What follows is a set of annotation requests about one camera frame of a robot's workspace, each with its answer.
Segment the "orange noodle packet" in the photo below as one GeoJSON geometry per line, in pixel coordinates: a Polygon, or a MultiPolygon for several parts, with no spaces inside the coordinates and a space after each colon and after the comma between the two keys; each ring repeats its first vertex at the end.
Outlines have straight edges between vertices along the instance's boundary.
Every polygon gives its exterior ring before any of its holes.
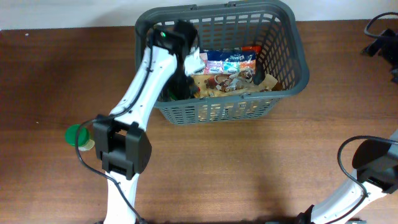
{"type": "Polygon", "coordinates": [[[246,47],[241,47],[241,50],[244,51],[244,52],[253,51],[256,54],[258,54],[262,50],[262,47],[258,46],[258,45],[256,45],[256,46],[246,46],[246,47]]]}

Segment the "blue carton box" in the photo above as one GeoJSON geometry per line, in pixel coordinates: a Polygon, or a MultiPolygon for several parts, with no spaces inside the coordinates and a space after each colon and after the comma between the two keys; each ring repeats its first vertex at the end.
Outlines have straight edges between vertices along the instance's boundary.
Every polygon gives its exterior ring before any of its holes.
{"type": "Polygon", "coordinates": [[[256,52],[253,50],[206,50],[200,53],[205,67],[197,75],[234,74],[256,69],[256,52]]]}

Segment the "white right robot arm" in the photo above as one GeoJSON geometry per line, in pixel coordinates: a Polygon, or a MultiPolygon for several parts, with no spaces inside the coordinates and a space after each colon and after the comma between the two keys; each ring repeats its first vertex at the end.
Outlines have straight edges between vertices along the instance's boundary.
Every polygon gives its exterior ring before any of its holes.
{"type": "Polygon", "coordinates": [[[338,148],[338,165],[347,179],[324,201],[300,213],[295,223],[345,224],[371,202],[397,191],[397,132],[389,139],[353,136],[338,148]],[[349,173],[341,160],[345,146],[361,140],[349,173]]]}

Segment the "green lid jar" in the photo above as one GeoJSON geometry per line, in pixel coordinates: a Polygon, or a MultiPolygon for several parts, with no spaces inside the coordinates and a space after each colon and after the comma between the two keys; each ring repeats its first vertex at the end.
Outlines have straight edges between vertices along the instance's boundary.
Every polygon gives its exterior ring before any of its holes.
{"type": "Polygon", "coordinates": [[[79,124],[70,126],[65,131],[65,141],[71,146],[77,146],[79,151],[89,151],[94,147],[95,142],[88,128],[79,127],[79,124]]]}

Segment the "beige snack pouch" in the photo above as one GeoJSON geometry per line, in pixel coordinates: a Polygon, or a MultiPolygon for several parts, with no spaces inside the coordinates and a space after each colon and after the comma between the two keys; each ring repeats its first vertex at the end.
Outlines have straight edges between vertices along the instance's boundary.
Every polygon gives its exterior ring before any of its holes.
{"type": "Polygon", "coordinates": [[[223,93],[252,93],[263,91],[281,91],[282,85],[267,74],[260,84],[254,83],[254,70],[247,69],[234,74],[218,74],[204,81],[205,86],[223,93]]]}

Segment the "beige red coffee pouch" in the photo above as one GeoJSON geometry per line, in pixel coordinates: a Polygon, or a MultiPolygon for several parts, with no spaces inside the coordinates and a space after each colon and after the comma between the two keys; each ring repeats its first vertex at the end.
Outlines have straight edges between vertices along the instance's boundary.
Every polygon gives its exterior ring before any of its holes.
{"type": "Polygon", "coordinates": [[[194,94],[195,98],[217,98],[271,90],[264,84],[255,85],[241,77],[230,78],[229,75],[192,75],[192,78],[199,89],[194,94]]]}

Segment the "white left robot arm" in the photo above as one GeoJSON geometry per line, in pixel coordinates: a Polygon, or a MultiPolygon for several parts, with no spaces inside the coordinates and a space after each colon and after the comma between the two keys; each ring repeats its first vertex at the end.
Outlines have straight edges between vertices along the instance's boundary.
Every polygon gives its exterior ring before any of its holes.
{"type": "Polygon", "coordinates": [[[108,181],[104,223],[145,223],[134,208],[137,182],[147,167],[152,146],[146,134],[150,113],[159,95],[170,90],[177,99],[192,96],[185,63],[194,58],[200,38],[195,26],[178,20],[172,29],[152,27],[144,32],[147,42],[137,73],[127,92],[110,114],[99,114],[77,130],[93,127],[96,156],[101,170],[78,160],[88,170],[108,181]]]}

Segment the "grey plastic basket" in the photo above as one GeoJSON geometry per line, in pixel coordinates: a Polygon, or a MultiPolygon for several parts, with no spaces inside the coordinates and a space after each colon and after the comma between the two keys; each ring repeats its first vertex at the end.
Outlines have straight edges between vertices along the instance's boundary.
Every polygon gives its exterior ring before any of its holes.
{"type": "Polygon", "coordinates": [[[166,101],[159,97],[155,107],[171,123],[184,125],[259,118],[270,112],[279,100],[296,95],[307,86],[310,74],[295,15],[282,1],[157,7],[138,17],[136,29],[140,35],[148,31],[145,21],[169,29],[179,19],[195,25],[203,49],[260,46],[256,57],[258,78],[272,75],[282,89],[202,100],[166,101]]]}

